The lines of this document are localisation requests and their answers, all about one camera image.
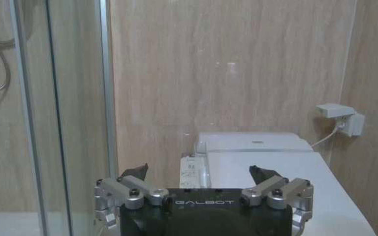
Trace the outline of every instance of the screw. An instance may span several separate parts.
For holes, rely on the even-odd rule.
[[[139,189],[137,188],[132,188],[129,190],[129,196],[131,197],[137,197],[139,196]]]
[[[153,193],[159,194],[159,193],[163,193],[164,192],[164,189],[159,188],[153,191]]]
[[[274,195],[275,197],[282,197],[282,190],[280,190],[279,188],[275,188],[275,189],[272,190],[272,195]]]

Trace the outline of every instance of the glass shower door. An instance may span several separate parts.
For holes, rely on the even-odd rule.
[[[93,236],[108,156],[99,0],[10,0],[36,161],[41,235]]]

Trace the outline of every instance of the power outlet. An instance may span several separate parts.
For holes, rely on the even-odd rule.
[[[365,126],[365,119],[366,117],[359,113],[337,118],[337,122],[342,122],[345,124],[338,129],[338,132],[347,135],[349,137],[361,136]]]

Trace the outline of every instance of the beige wall tile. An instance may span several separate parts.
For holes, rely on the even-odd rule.
[[[331,169],[378,235],[378,1],[357,3],[341,102],[366,116],[363,136],[337,136]]]
[[[148,162],[148,180],[177,186],[207,130],[327,134],[314,106],[339,101],[354,0],[111,5],[120,171]]]

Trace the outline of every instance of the white power cord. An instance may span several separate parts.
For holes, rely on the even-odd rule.
[[[345,127],[345,122],[337,122],[334,130],[331,131],[331,133],[323,138],[320,139],[318,142],[315,142],[311,147],[316,146],[318,144],[320,144],[322,142],[324,142],[335,133],[339,129],[342,129]]]

